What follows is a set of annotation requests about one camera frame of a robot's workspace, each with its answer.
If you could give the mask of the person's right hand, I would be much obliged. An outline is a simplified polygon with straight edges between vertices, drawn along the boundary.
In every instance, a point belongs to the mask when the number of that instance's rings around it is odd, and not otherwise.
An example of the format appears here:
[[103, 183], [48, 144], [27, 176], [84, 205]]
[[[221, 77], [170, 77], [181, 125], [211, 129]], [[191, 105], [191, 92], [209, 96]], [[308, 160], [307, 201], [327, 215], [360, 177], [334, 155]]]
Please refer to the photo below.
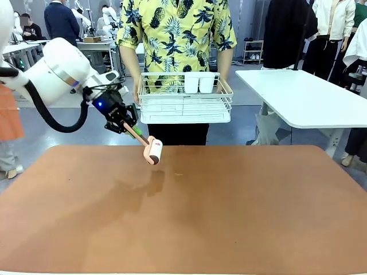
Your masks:
[[142, 77], [136, 77], [133, 79], [132, 95], [136, 104], [139, 105], [139, 92], [142, 90]]

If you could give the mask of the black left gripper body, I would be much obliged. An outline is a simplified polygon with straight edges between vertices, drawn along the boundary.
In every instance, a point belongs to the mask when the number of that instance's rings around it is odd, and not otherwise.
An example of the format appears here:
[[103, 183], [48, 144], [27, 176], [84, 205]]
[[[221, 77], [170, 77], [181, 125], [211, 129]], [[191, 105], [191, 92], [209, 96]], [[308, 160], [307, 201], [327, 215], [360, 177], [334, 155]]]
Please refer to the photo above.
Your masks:
[[115, 113], [124, 116], [127, 114], [126, 105], [118, 91], [105, 91], [101, 93], [97, 98], [92, 100], [92, 105], [106, 119], [112, 118]]

